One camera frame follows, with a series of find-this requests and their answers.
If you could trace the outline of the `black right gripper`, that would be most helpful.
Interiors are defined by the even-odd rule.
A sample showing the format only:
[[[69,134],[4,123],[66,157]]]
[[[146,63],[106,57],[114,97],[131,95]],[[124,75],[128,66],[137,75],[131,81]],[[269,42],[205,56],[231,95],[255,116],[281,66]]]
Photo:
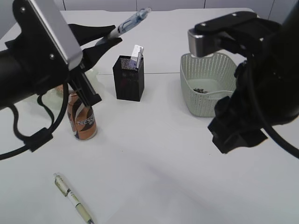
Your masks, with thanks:
[[[256,18],[231,35],[235,41],[222,39],[221,47],[246,60],[235,71],[234,93],[216,104],[208,127],[223,154],[259,145],[275,136],[275,125],[299,115],[299,20],[279,24]]]

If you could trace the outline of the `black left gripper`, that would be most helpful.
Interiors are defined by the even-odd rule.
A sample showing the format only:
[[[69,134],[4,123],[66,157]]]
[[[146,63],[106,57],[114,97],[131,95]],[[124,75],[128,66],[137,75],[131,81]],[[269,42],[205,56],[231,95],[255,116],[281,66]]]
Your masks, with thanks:
[[[90,27],[78,24],[68,24],[68,26],[79,43],[79,46],[105,37],[116,28],[115,25]],[[71,71],[68,70],[67,65],[63,60],[62,65],[55,69],[53,86],[57,87],[62,84],[69,84],[86,106],[93,106],[100,102],[101,97],[95,92],[93,86],[88,81],[85,72],[92,69],[103,55],[120,42],[122,42],[122,39],[118,37],[110,39],[103,44],[84,49],[82,61]]]

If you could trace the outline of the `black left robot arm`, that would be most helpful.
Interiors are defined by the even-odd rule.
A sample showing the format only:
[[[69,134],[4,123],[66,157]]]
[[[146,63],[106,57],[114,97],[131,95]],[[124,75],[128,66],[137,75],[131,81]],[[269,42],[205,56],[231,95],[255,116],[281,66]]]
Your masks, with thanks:
[[[7,49],[0,53],[1,109],[62,84],[71,87],[86,106],[100,102],[85,72],[122,39],[111,38],[86,49],[81,46],[114,29],[64,23],[54,31],[41,23],[21,25],[21,33],[6,42]]]

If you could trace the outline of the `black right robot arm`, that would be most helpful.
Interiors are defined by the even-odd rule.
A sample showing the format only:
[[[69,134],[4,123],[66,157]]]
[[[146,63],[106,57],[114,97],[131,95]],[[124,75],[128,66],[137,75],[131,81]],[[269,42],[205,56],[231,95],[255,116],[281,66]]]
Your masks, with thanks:
[[[220,99],[208,126],[213,143],[224,154],[238,147],[255,147],[272,138],[294,157],[299,150],[274,126],[299,116],[299,6],[295,4],[282,24],[249,16],[226,15],[212,20],[221,49],[240,54],[235,90]]]

